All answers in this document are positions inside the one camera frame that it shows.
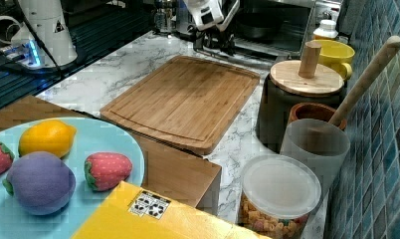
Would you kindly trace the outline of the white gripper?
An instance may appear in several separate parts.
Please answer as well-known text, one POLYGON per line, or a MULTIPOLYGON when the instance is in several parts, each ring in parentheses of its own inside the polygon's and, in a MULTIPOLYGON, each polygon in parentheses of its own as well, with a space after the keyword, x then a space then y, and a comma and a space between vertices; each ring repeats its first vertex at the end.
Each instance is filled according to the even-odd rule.
POLYGON ((239 10, 240 0, 184 0, 196 28, 224 32, 239 10))

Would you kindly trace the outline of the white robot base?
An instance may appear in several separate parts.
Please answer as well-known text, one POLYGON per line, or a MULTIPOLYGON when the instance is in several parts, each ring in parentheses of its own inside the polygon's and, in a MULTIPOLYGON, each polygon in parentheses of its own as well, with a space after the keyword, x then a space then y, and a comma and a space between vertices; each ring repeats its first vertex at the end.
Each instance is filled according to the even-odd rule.
POLYGON ((30 70, 63 67, 78 57, 66 25, 61 0, 17 0, 24 15, 13 46, 24 48, 19 64, 30 70))

